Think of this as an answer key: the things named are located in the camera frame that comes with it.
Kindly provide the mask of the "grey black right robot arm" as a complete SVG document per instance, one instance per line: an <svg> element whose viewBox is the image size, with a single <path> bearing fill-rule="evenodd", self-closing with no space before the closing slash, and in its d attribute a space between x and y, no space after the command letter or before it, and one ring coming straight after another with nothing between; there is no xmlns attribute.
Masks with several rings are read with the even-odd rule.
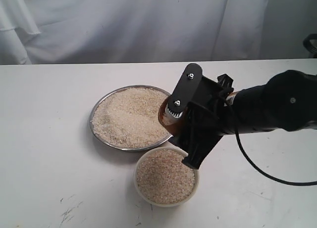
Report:
<svg viewBox="0 0 317 228"><path fill-rule="evenodd" d="M317 127L317 78L300 71L287 70L238 92L226 74L217 81L201 77L188 94L181 128L170 142L187 153L184 164L192 169L223 136Z"/></svg>

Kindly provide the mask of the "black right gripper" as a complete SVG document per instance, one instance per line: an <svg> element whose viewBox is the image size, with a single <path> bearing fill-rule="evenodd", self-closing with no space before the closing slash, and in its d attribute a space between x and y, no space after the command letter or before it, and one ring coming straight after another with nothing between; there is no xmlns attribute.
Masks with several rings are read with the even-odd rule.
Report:
<svg viewBox="0 0 317 228"><path fill-rule="evenodd" d="M203 76L193 98L183 111L181 133L173 137L173 145L187 153L182 163L199 169L203 160L221 140L220 113L224 103L219 97L233 92L233 79L223 74L213 81Z"/></svg>

